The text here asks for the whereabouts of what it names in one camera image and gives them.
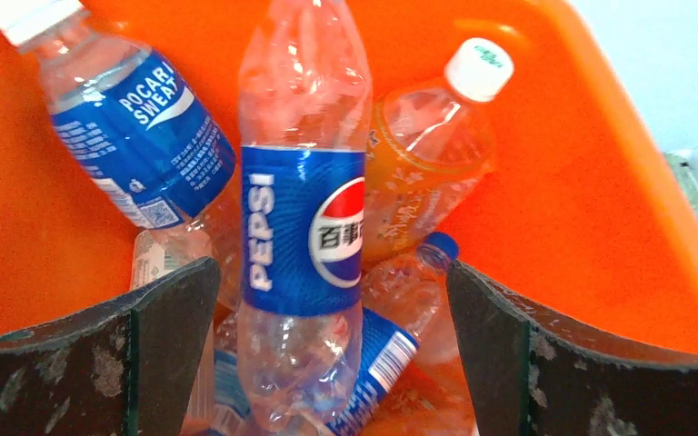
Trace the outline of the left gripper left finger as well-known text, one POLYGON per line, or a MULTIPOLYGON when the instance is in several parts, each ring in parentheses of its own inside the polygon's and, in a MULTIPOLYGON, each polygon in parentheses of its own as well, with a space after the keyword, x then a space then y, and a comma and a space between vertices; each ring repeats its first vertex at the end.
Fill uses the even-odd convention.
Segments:
MULTIPOLYGON (((187 264, 210 287, 221 272, 187 264)), ((136 435, 132 424, 134 291, 62 319, 0 336, 0 435, 136 435)))

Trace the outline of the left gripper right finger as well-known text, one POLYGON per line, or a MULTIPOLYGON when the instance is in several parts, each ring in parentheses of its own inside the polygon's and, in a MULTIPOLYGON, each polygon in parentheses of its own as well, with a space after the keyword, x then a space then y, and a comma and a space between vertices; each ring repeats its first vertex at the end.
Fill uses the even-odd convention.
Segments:
POLYGON ((698 435, 698 354, 566 316, 470 265, 446 288, 482 435, 698 435))

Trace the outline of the blue label water bottle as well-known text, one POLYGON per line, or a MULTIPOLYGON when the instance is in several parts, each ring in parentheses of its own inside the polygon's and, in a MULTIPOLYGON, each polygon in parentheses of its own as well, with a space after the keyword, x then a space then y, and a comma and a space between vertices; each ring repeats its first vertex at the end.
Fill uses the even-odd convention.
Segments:
POLYGON ((414 359, 436 365, 458 355, 446 277, 459 252, 451 236, 434 232, 363 277, 360 370, 346 408, 326 424, 330 435, 359 434, 414 359))
POLYGON ((266 431, 331 421, 361 360, 372 78, 344 1, 273 1, 239 71, 238 374, 266 431))

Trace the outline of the large orange juice bottle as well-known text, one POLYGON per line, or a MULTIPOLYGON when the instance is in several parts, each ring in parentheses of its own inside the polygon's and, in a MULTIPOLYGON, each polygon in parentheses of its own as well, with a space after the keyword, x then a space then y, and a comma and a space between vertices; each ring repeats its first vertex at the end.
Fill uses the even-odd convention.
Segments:
POLYGON ((366 150, 362 265, 416 245, 493 170, 486 107, 514 74, 497 43, 464 41, 440 76, 378 98, 366 150))

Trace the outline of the blue label bottle white cap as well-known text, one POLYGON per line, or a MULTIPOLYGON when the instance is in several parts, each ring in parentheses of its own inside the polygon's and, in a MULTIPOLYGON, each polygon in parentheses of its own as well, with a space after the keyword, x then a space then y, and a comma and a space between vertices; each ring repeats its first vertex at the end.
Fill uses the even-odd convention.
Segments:
POLYGON ((217 260, 217 300, 236 309, 237 159, 178 69, 95 29, 78 1, 0 1, 0 33, 35 56, 52 128, 90 180, 179 263, 217 260))

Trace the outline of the orange plastic bin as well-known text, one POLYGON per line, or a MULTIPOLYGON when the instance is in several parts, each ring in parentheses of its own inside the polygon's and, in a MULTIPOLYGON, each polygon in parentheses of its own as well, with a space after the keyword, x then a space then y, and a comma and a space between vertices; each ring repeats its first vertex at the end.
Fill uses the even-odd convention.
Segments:
MULTIPOLYGON (((698 221, 564 1, 353 1, 374 90, 471 36, 514 60, 493 173, 444 220, 460 262, 566 316, 698 354, 698 221)), ((58 141, 34 60, 0 33, 0 336, 128 293, 135 227, 58 141)))

